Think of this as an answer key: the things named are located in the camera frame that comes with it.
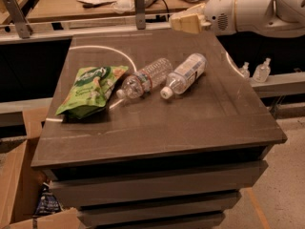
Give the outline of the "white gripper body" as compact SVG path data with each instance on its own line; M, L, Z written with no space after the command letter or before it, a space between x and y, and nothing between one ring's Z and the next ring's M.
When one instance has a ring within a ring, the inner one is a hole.
M235 0L209 0L204 15L216 35L231 35L236 33L234 22Z

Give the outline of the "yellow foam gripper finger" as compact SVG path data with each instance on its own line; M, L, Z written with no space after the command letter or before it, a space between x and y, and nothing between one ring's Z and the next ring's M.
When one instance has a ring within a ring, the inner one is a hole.
M198 4L187 10L174 13L170 16L169 23L173 30L188 33L201 33L209 30L212 23L207 20L204 11L206 4Z

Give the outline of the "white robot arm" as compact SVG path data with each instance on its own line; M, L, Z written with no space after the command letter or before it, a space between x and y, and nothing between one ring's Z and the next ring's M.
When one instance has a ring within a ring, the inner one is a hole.
M175 31L216 35L250 31L267 37L305 35L305 0L209 0L170 17Z

